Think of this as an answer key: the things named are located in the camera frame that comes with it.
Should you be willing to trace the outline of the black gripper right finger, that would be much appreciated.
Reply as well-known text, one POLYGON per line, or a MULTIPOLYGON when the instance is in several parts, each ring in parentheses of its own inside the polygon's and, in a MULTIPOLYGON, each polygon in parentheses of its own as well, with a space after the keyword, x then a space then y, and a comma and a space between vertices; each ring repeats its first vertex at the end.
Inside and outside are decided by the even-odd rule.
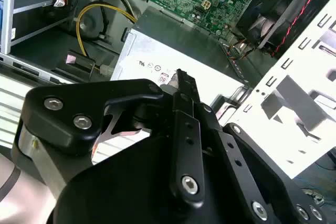
POLYGON ((206 104, 195 106, 214 154, 210 175, 227 223, 327 223, 322 210, 237 124, 221 127, 206 104))

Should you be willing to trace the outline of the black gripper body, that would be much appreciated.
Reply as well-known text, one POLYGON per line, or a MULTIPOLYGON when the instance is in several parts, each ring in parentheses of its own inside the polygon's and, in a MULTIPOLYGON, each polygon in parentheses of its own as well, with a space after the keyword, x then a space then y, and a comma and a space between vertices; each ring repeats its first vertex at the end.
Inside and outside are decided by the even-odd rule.
POLYGON ((171 194, 171 143, 142 140, 81 172, 64 188, 54 223, 250 223, 223 163, 202 154, 205 201, 183 207, 171 194))

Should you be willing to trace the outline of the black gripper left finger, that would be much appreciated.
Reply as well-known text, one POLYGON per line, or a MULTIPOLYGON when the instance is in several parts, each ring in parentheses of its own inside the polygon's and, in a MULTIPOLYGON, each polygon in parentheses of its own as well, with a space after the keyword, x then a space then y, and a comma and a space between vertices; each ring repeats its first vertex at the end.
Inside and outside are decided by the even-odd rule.
POLYGON ((168 94, 147 79, 44 86, 30 90, 24 100, 12 157, 31 164, 33 139, 65 154, 89 153, 112 126, 166 131, 172 142, 170 190, 188 205, 204 200, 200 123, 194 108, 200 99, 195 80, 178 70, 177 90, 168 94))

